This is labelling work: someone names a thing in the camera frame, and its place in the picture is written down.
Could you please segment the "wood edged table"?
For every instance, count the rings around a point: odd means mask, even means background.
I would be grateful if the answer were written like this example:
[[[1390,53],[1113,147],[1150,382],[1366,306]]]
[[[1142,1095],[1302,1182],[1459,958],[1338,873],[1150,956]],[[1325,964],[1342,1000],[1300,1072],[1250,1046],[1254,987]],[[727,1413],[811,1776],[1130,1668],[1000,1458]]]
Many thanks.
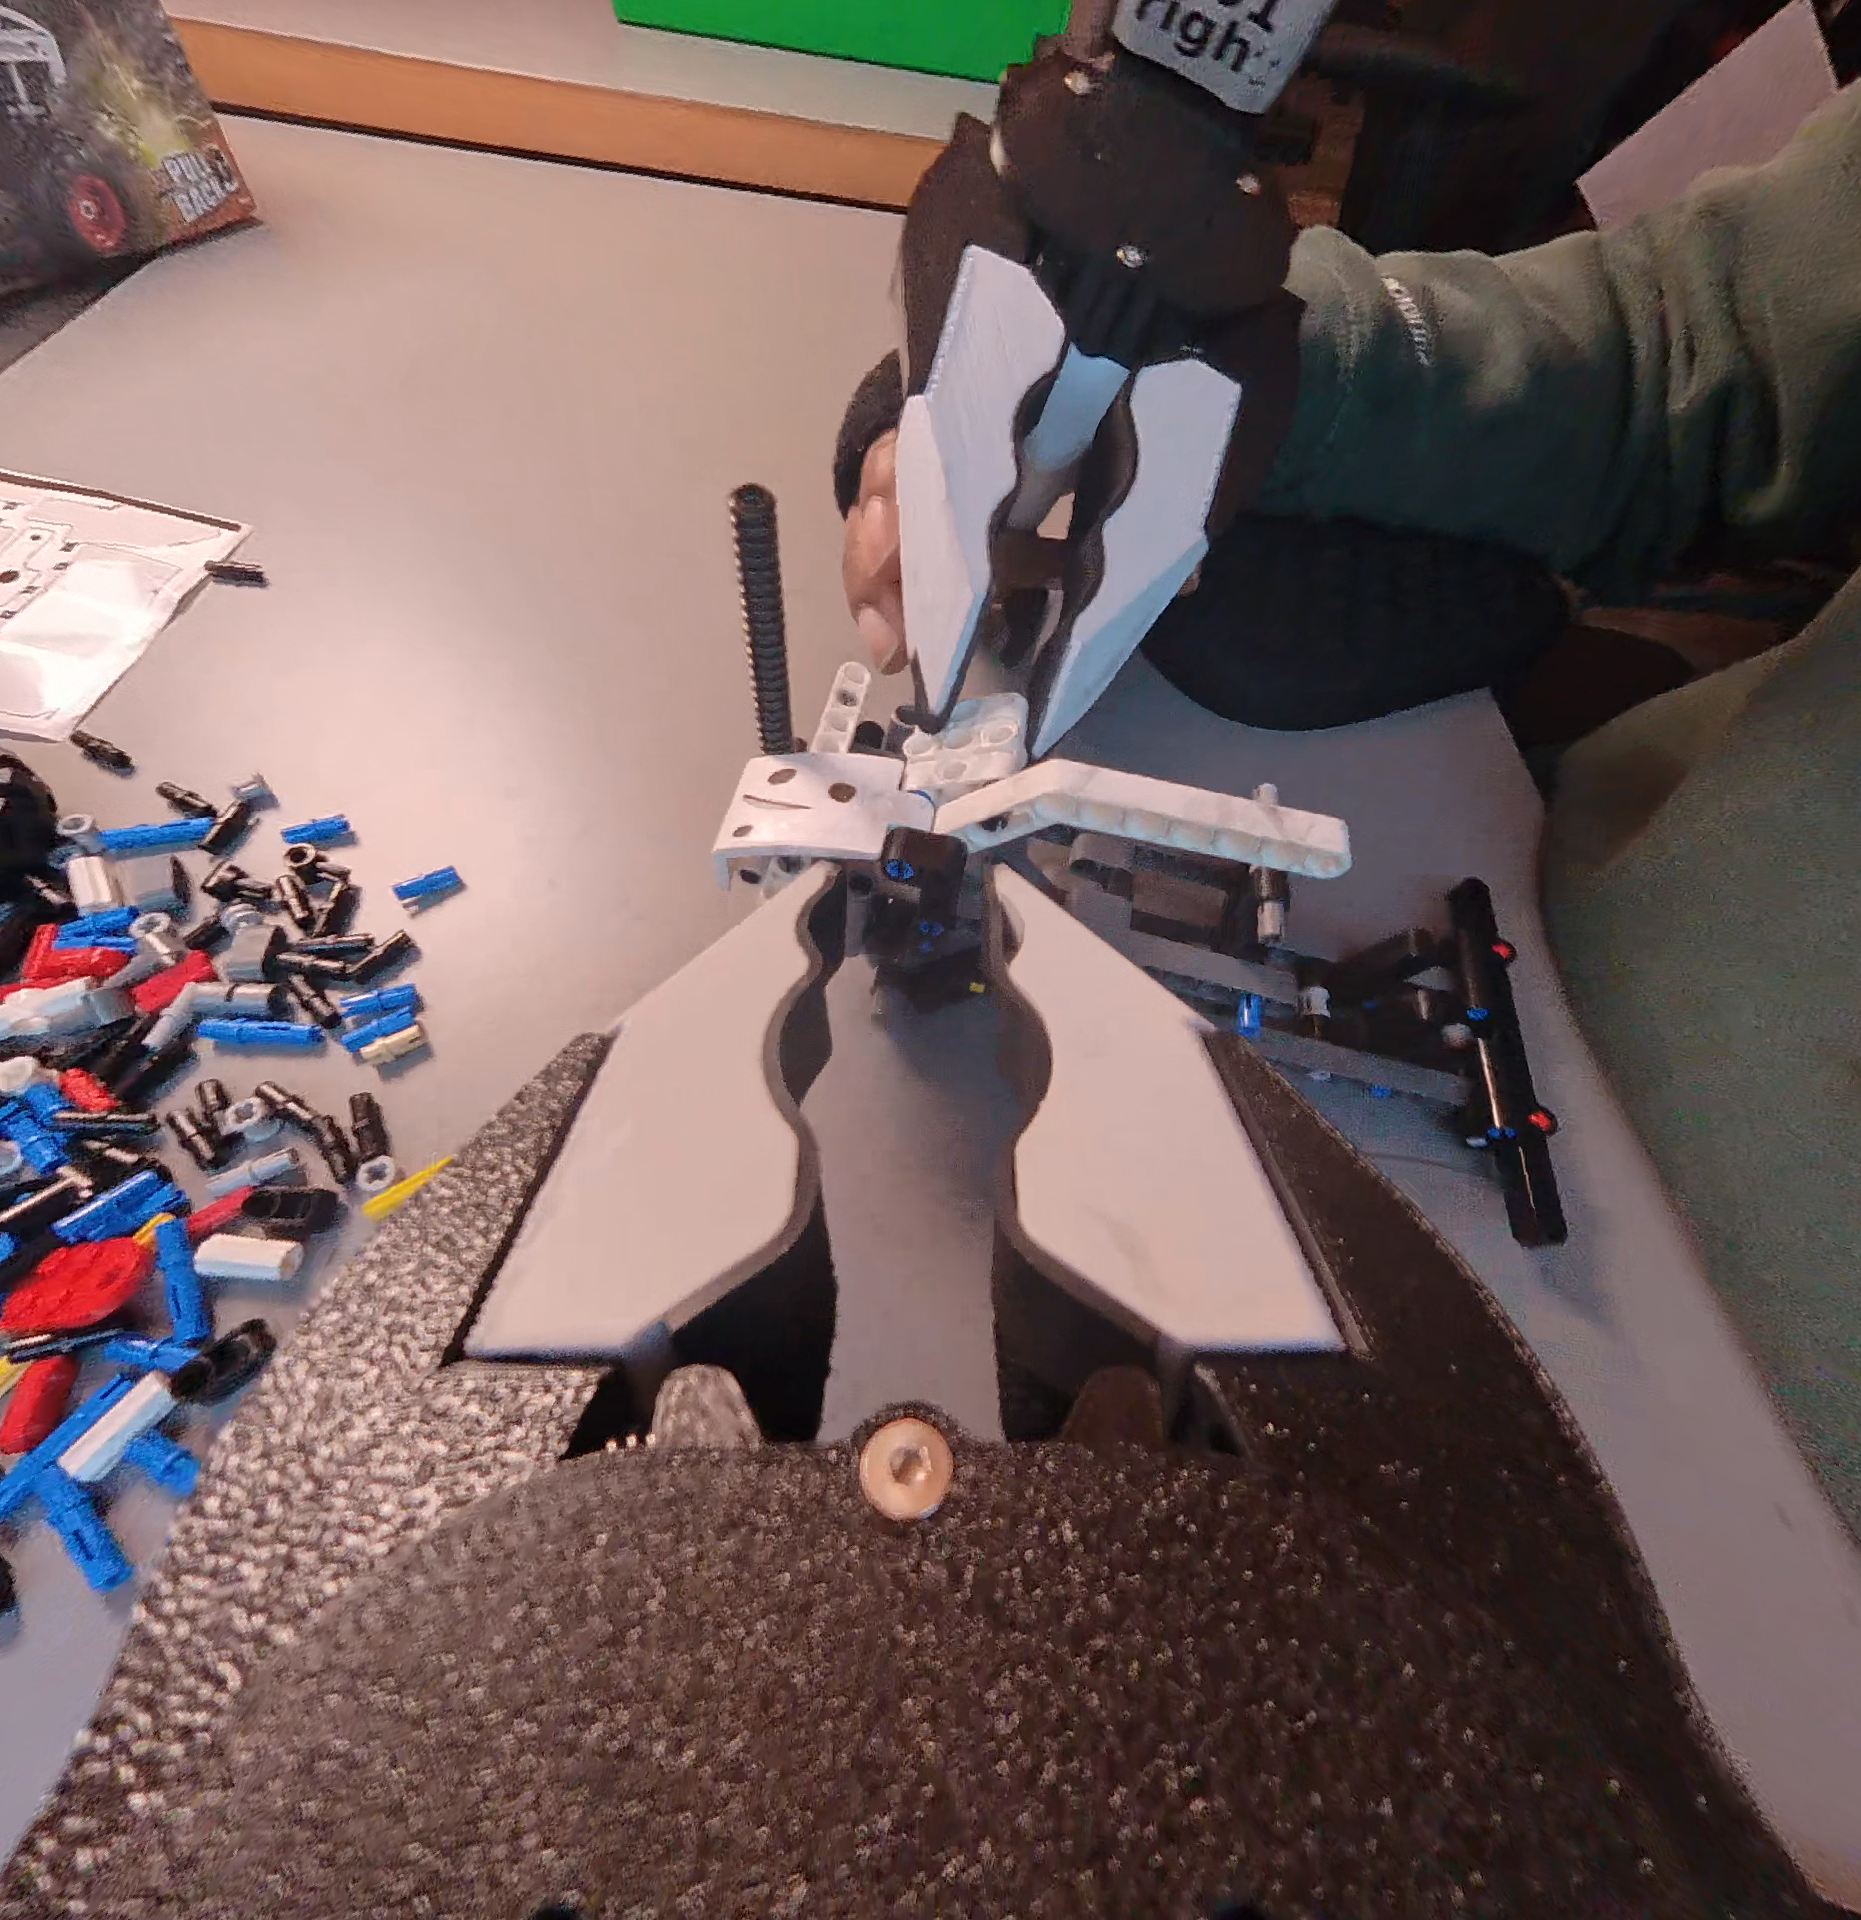
[[[900,211],[991,85],[628,26],[609,2],[168,2],[233,115]]]

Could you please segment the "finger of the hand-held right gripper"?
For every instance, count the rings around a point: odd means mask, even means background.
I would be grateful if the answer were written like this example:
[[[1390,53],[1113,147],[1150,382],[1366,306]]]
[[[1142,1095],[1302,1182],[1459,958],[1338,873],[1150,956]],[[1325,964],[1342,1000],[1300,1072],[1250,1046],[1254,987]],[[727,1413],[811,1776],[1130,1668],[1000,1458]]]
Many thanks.
[[[1194,356],[1134,374],[1107,465],[1113,504],[1075,550],[1032,677],[1032,757],[1084,719],[1204,561],[1236,405],[1236,382]]]
[[[926,387],[905,403],[894,448],[905,639],[926,723],[958,696],[991,597],[991,521],[1016,485],[1019,412],[1057,371],[1064,338],[1022,265],[962,252]]]

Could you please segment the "brick truck chassis model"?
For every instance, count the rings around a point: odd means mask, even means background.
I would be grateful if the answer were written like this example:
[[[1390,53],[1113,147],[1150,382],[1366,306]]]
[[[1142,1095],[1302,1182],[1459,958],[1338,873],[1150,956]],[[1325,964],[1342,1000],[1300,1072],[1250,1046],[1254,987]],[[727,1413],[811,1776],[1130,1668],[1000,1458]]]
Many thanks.
[[[712,849],[720,887],[770,900],[819,862],[867,900],[861,941],[919,1005],[982,989],[984,876],[1024,862],[1068,912],[1141,972],[1316,1081],[1448,1106],[1496,1167],[1514,1236],[1568,1241],[1552,1141],[1514,987],[1517,949],[1490,884],[1448,892],[1448,931],[1409,927],[1345,956],[1303,949],[1293,884],[1246,869],[1089,831],[1051,829],[973,853],[932,831],[939,807],[1038,763],[1015,693],[960,701],[942,732],[867,716],[870,670],[847,662],[806,742],[792,716],[772,492],[728,499],[759,757],[747,764]]]

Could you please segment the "toy truck set box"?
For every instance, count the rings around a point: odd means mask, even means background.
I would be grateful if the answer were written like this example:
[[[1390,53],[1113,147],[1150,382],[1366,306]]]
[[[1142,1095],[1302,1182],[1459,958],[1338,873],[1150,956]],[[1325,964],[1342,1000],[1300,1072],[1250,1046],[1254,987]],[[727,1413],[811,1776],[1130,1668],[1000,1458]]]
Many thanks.
[[[256,215],[158,2],[0,2],[0,302]]]

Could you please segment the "person's green sweatshirt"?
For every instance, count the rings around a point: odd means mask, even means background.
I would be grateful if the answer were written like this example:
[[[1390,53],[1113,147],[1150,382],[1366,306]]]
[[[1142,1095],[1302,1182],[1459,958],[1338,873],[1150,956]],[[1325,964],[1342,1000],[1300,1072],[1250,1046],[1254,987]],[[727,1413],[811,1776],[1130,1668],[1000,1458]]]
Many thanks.
[[[1571,749],[1568,994],[1861,1549],[1861,565],[1784,647]]]

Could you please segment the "white sticker sheet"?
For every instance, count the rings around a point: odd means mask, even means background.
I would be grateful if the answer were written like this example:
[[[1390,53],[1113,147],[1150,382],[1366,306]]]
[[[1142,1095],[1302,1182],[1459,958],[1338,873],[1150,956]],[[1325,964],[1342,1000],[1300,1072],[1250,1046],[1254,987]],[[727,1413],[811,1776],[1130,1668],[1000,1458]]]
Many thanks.
[[[66,741],[251,526],[0,471],[0,738]]]

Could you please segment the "person's right forearm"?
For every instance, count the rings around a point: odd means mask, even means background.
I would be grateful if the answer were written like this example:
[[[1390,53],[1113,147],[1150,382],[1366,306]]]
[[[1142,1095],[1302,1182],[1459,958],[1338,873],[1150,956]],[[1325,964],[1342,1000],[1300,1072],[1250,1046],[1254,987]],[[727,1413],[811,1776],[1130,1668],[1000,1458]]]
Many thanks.
[[[1510,255],[1307,230],[1256,499],[1506,544],[1601,598],[1861,535],[1861,78],[1757,166]]]

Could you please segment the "pile of small brick parts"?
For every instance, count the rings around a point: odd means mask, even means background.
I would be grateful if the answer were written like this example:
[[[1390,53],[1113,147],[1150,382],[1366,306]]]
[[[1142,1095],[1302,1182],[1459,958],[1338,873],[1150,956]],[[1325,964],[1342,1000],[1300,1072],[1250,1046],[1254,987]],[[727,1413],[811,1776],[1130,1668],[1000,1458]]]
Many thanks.
[[[47,866],[0,905],[0,1620],[28,1522],[92,1592],[126,1586],[106,1495],[125,1476],[190,1495],[181,1422],[275,1353],[222,1295],[290,1285],[409,1177],[375,1093],[331,1111],[280,1078],[429,1049],[412,939],[360,924],[350,818],[245,855],[261,779],[156,799],[132,826],[59,807]]]

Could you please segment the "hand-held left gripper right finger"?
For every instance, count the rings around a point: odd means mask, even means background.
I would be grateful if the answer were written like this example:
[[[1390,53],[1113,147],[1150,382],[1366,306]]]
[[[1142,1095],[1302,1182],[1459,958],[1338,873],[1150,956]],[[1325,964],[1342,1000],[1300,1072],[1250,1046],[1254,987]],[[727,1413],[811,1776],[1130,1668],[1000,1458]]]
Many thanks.
[[[1344,1333],[1210,1060],[1210,1029],[1038,884],[989,881],[1022,1126],[1004,1224],[1146,1346],[1339,1355]]]

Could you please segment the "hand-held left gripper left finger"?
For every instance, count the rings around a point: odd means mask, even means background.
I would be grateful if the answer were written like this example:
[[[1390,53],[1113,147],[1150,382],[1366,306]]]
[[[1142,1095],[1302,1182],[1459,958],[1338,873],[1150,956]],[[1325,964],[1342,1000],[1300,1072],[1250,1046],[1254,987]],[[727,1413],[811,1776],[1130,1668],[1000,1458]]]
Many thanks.
[[[466,1356],[632,1356],[799,1243],[820,1196],[801,1100],[830,1057],[845,927],[845,873],[819,862],[627,1011]]]

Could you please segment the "person's right hand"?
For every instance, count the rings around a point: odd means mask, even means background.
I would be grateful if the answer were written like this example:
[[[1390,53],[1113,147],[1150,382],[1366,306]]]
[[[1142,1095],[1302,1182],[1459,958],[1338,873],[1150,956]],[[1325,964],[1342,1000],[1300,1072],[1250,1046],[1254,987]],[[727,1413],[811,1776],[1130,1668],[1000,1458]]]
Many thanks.
[[[833,452],[833,492],[845,518],[847,608],[877,672],[907,664],[900,581],[900,515],[894,452],[902,409],[898,352],[889,351],[856,385]]]

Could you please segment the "grey desk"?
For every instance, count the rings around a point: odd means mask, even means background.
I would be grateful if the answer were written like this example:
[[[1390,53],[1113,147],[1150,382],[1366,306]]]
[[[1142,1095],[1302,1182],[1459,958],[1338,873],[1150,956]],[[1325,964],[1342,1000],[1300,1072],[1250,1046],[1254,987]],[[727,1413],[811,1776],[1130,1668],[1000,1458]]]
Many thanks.
[[[859,653],[829,459],[891,335],[889,215],[262,120],[224,123],[264,226],[168,255],[0,374],[0,468],[248,522],[92,715],[66,808],[262,776],[345,814],[367,924],[414,922],[433,1049],[380,1095],[404,1168],[722,936],[708,849],[755,749],[727,494],[778,501],[799,726]],[[1498,1290],[1596,1445],[1718,1728],[1807,1877],[1861,1910],[1861,1555],[1781,1426],[1562,994],[1543,805],[1486,696],[1323,735],[1233,729],[1134,662],[1072,750],[1344,816],[1300,887],[1323,949],[1486,878],[1563,1125],[1568,1246],[1514,1245],[1482,1158],[1402,1100],[1329,1116]]]

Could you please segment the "green bin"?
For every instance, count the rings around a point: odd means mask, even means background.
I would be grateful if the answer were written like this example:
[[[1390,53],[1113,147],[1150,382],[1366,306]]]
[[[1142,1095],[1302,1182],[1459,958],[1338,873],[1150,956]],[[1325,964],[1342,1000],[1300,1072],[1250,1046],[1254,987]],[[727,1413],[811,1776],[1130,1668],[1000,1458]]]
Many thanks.
[[[1068,2],[614,2],[628,29],[992,85],[1058,37]]]

